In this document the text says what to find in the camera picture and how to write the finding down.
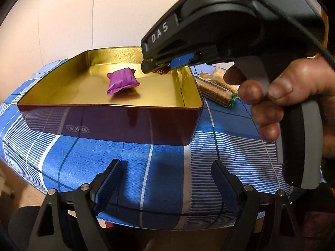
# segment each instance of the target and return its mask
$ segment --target purple wrapper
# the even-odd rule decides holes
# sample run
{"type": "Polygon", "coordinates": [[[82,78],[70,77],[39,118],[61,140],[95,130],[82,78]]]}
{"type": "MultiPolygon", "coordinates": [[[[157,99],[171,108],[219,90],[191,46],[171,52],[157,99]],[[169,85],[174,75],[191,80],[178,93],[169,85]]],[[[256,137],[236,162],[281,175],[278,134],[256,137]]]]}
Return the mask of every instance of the purple wrapper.
{"type": "Polygon", "coordinates": [[[136,80],[134,73],[135,70],[130,68],[121,69],[114,73],[108,73],[107,77],[111,81],[109,82],[107,95],[140,85],[140,83],[136,80]]]}

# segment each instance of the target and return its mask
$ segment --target table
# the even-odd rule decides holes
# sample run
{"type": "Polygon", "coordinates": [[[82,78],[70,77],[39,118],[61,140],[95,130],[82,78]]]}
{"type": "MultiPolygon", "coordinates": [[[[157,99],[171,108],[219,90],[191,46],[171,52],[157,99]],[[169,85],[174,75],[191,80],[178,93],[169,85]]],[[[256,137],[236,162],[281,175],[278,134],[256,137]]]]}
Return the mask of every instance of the table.
{"type": "MultiPolygon", "coordinates": [[[[193,230],[230,226],[236,220],[212,180],[215,159],[258,191],[295,191],[283,180],[275,144],[260,139],[250,107],[240,101],[234,108],[224,108],[204,99],[204,111],[188,146],[90,140],[30,130],[16,103],[65,61],[44,66],[0,106],[0,158],[41,192],[76,189],[118,158],[124,166],[123,180],[99,218],[148,229],[193,230]]],[[[195,75],[213,69],[205,64],[191,68],[195,75]]]]}

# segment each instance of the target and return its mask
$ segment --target metal tin box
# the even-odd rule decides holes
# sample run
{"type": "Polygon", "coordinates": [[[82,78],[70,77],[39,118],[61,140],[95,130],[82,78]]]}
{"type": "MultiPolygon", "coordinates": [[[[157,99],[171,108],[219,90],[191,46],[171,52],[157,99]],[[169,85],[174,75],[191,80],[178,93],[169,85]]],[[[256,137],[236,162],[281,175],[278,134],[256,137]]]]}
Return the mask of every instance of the metal tin box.
{"type": "Polygon", "coordinates": [[[141,48],[83,52],[55,68],[18,102],[31,130],[107,141],[185,146],[203,100],[189,67],[144,74],[141,48]],[[138,87],[107,95],[107,73],[132,68],[138,87]]]}

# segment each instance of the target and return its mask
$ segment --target black cable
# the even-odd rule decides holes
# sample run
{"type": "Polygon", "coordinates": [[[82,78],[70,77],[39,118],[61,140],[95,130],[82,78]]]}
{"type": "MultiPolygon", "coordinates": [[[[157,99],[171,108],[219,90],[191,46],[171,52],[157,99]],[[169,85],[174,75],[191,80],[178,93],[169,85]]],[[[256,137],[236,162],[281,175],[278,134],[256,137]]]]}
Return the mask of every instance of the black cable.
{"type": "Polygon", "coordinates": [[[288,23],[290,23],[292,26],[297,28],[303,35],[314,45],[317,50],[319,51],[320,55],[323,56],[323,58],[328,62],[328,64],[335,70],[335,58],[333,55],[322,46],[322,44],[319,42],[319,40],[310,32],[308,31],[301,23],[299,23],[294,18],[288,16],[284,11],[282,11],[280,8],[269,2],[268,0],[256,0],[259,3],[261,3],[263,6],[265,6],[268,10],[273,12],[275,15],[277,15],[279,18],[286,20],[288,23]]]}

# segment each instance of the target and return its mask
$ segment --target white wall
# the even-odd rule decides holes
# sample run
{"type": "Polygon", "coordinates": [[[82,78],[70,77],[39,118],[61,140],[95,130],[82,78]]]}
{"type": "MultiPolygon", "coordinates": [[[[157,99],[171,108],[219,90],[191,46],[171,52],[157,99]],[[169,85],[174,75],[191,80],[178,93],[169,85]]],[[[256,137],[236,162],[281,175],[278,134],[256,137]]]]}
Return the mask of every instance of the white wall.
{"type": "Polygon", "coordinates": [[[0,26],[0,103],[47,63],[93,48],[140,46],[176,1],[19,0],[0,26]]]}

